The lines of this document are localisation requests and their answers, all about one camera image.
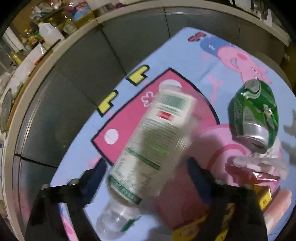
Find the light blue tablecloth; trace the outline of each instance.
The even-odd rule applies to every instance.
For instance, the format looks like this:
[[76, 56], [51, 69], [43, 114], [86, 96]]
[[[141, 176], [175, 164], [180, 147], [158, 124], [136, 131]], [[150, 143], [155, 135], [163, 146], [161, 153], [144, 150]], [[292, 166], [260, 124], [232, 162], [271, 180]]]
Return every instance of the light blue tablecloth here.
[[[229, 49], [226, 48], [227, 51], [223, 52], [222, 48], [225, 47]], [[100, 154], [91, 143], [92, 138], [107, 121], [115, 116], [118, 110], [169, 68], [184, 76], [201, 91], [211, 102], [221, 124], [229, 122], [228, 104], [247, 78], [258, 77], [268, 83], [271, 82], [270, 87], [274, 92], [280, 119], [278, 137], [281, 142], [288, 143], [292, 148], [296, 146], [295, 137], [284, 131], [284, 126], [292, 126], [293, 108], [296, 106], [294, 94], [272, 69], [225, 40], [194, 28], [184, 28], [134, 70], [142, 65], [149, 66], [149, 70], [145, 72], [147, 77], [136, 86], [126, 79], [116, 86], [117, 96], [111, 101], [113, 106], [104, 116], [101, 117], [99, 112], [95, 111], [88, 119], [59, 165], [51, 182], [52, 186], [64, 185], [72, 178], [79, 178], [85, 170], [95, 165]], [[282, 154], [283, 159], [289, 163], [289, 153], [283, 149]], [[280, 185], [293, 192], [292, 204], [269, 235], [269, 241], [277, 237], [296, 203], [296, 195], [294, 195], [296, 193], [296, 166], [292, 163], [289, 163], [287, 179], [282, 180]], [[104, 182], [93, 203], [86, 207], [86, 212], [94, 227], [97, 217], [108, 200], [109, 195]], [[69, 219], [64, 205], [61, 205], [61, 210], [64, 217]], [[157, 214], [151, 213], [141, 217], [119, 240], [147, 241], [154, 239], [152, 237], [157, 236], [158, 233], [170, 235], [170, 230], [165, 227]], [[170, 240], [170, 236], [161, 237], [162, 240], [165, 238]]]

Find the table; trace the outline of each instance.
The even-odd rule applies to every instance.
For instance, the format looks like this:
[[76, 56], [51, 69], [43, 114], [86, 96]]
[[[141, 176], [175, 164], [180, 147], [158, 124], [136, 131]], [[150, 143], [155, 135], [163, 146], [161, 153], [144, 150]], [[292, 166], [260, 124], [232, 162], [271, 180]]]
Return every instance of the table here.
[[[202, 141], [193, 142], [194, 148], [189, 150], [189, 155], [194, 156], [203, 168], [210, 169], [216, 178], [223, 178], [231, 184], [232, 179], [224, 170], [227, 158], [248, 155], [250, 151], [232, 140], [227, 107], [242, 84], [256, 77], [267, 82], [274, 92], [280, 119], [278, 138], [285, 143], [282, 146], [282, 156], [287, 163], [290, 162], [289, 175], [286, 180], [281, 180], [280, 185], [294, 193], [296, 167], [291, 150], [295, 148], [296, 140], [290, 131], [295, 118], [292, 108], [293, 103], [296, 103], [294, 94], [286, 83], [260, 60], [225, 40], [194, 28], [182, 29], [136, 66], [115, 87], [72, 142], [52, 179], [51, 186], [64, 185], [72, 178], [79, 178], [85, 170], [92, 168], [101, 156], [110, 164], [114, 163], [143, 113], [164, 84], [181, 86], [192, 92], [200, 92], [206, 97], [206, 100], [199, 100], [195, 111], [199, 127], [194, 133], [196, 136], [202, 136]], [[156, 199], [156, 209], [143, 215], [118, 240], [170, 240], [171, 231], [167, 225], [174, 226], [181, 220], [189, 220], [203, 214], [204, 209], [199, 208], [200, 199], [194, 193], [186, 169], [179, 168], [175, 179], [177, 181], [172, 183], [172, 186], [178, 201], [168, 198], [172, 188], [165, 187], [164, 195], [161, 194]], [[108, 200], [104, 181], [93, 203], [85, 208], [94, 228]], [[269, 235], [269, 241], [277, 237], [295, 204], [296, 196], [293, 194], [290, 208]], [[70, 240], [77, 240], [66, 206], [60, 204], [60, 209]]]

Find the white dot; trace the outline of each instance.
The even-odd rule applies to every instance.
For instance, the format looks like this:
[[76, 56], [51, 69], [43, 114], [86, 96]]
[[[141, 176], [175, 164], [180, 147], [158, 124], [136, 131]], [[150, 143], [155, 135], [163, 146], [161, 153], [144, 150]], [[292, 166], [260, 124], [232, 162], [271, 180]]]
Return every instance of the white dot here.
[[172, 85], [172, 86], [175, 86], [175, 87], [182, 88], [182, 85], [181, 85], [178, 81], [168, 79], [168, 80], [164, 80], [164, 81], [162, 81], [162, 82], [159, 84], [159, 86], [158, 86], [158, 91], [161, 91], [163, 87], [168, 86], [168, 85]]
[[115, 129], [106, 131], [104, 140], [107, 144], [113, 145], [118, 140], [118, 132]]

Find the gray cabinet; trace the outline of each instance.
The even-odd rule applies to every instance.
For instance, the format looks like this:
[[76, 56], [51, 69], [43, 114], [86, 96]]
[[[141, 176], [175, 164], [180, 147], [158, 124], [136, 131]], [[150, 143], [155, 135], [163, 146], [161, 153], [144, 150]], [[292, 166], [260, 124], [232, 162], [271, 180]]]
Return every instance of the gray cabinet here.
[[13, 160], [13, 199], [23, 234], [30, 217], [34, 200], [45, 183], [50, 183], [56, 168], [28, 162], [15, 156]]
[[239, 19], [235, 16], [202, 8], [166, 8], [170, 36], [184, 27], [198, 28], [237, 44]]
[[78, 40], [59, 59], [54, 70], [97, 105], [125, 76], [100, 27]]
[[243, 19], [239, 22], [238, 46], [252, 55], [264, 53], [279, 65], [284, 56], [285, 45], [262, 28]]
[[26, 113], [16, 153], [58, 167], [73, 139], [96, 110], [55, 69], [46, 76]]
[[127, 73], [169, 39], [163, 9], [127, 14], [102, 26]]

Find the soda can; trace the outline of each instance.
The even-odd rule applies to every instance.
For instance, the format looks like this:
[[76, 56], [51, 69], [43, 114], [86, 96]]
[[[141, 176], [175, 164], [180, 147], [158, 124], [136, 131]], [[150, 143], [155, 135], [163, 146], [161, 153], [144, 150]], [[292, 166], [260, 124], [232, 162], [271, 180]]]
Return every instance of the soda can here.
[[279, 128], [277, 106], [270, 87], [258, 79], [248, 80], [237, 91], [232, 103], [237, 141], [252, 152], [266, 153]]

